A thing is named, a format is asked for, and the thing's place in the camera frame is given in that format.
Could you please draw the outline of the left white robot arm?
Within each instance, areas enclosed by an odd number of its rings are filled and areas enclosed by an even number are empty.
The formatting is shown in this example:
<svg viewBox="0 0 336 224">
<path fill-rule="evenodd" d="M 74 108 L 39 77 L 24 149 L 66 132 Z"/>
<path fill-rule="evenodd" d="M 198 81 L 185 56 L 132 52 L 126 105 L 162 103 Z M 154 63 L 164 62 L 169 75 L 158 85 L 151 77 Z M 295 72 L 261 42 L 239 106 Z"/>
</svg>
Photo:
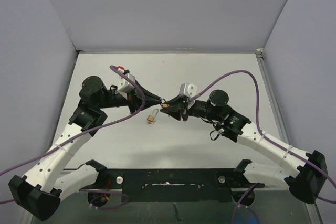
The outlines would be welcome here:
<svg viewBox="0 0 336 224">
<path fill-rule="evenodd" d="M 85 163 L 65 180 L 59 179 L 78 150 L 102 128 L 107 119 L 104 109 L 127 106 L 130 114 L 134 114 L 162 100 L 129 73 L 109 89 L 99 77 L 87 77 L 79 96 L 79 104 L 58 140 L 35 166 L 23 176 L 13 176 L 8 183 L 14 202 L 41 221 L 50 218 L 61 201 L 80 187 L 105 185 L 107 175 L 102 171 L 105 167 L 95 161 Z"/>
</svg>

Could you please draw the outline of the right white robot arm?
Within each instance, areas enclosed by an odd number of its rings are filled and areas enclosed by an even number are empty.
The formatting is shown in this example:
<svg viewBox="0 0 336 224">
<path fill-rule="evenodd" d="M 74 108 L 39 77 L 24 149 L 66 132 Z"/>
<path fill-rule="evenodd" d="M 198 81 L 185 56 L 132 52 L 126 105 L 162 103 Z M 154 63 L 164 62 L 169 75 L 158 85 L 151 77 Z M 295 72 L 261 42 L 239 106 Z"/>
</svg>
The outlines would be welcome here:
<svg viewBox="0 0 336 224">
<path fill-rule="evenodd" d="M 229 96 L 223 90 L 214 90 L 207 101 L 191 101 L 182 95 L 164 102 L 161 112 L 177 120 L 188 117 L 209 121 L 214 131 L 235 143 L 245 145 L 273 161 L 278 167 L 243 161 L 234 173 L 234 182 L 241 187 L 261 183 L 287 189 L 307 204 L 315 203 L 326 182 L 325 156 L 295 148 L 258 129 L 257 124 L 229 105 Z"/>
</svg>

